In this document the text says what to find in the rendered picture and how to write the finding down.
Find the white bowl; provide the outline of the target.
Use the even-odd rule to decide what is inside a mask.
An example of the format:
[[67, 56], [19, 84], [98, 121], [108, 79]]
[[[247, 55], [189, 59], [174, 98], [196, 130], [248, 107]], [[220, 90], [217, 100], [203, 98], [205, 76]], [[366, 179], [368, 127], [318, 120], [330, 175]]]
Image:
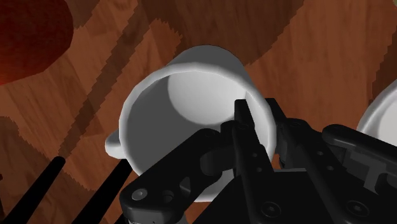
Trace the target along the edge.
[[356, 130], [397, 146], [397, 79], [367, 107]]

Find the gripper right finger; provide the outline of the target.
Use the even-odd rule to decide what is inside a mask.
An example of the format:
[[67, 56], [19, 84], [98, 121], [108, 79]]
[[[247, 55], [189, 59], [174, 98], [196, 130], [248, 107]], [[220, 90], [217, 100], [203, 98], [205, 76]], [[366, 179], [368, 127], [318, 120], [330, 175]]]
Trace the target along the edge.
[[339, 124], [318, 132], [267, 103], [280, 166], [306, 170], [334, 224], [397, 224], [397, 187], [387, 180], [397, 177], [397, 147]]

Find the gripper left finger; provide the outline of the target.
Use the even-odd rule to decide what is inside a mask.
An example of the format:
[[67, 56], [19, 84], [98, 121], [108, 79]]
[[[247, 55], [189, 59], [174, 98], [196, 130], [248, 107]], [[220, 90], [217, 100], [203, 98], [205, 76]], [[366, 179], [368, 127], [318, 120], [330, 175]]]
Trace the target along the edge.
[[234, 107], [234, 119], [222, 123], [220, 131], [200, 129], [122, 190], [120, 204], [131, 224], [177, 224], [229, 169], [237, 175], [208, 207], [214, 214], [204, 224], [216, 218], [226, 224], [232, 211], [242, 224], [265, 224], [265, 180], [273, 169], [247, 100], [237, 99]]

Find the dark red round object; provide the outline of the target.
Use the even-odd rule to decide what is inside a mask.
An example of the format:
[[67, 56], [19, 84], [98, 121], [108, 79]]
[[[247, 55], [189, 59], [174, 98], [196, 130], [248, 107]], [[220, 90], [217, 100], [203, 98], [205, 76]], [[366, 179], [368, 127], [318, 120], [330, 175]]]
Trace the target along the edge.
[[0, 85], [45, 71], [72, 38], [65, 0], [0, 0]]

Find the black rod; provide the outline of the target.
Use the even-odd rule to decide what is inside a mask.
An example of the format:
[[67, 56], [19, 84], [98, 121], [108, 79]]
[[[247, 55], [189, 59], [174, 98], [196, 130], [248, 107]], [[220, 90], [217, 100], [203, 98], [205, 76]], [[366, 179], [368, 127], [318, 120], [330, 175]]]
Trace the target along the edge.
[[39, 206], [39, 203], [59, 175], [65, 162], [66, 160], [64, 157], [54, 157], [15, 207], [4, 218], [1, 224], [27, 224], [32, 214]]
[[121, 159], [72, 224], [99, 224], [131, 172], [128, 161]]

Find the white mug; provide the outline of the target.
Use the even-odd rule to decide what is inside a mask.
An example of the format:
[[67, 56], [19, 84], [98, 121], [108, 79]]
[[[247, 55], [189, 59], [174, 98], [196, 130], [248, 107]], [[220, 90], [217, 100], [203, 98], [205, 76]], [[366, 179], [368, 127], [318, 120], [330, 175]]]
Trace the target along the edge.
[[246, 100], [259, 142], [273, 158], [276, 124], [268, 102], [242, 62], [212, 45], [183, 51], [132, 89], [106, 153], [142, 175], [196, 131], [219, 130], [233, 118], [237, 99]]

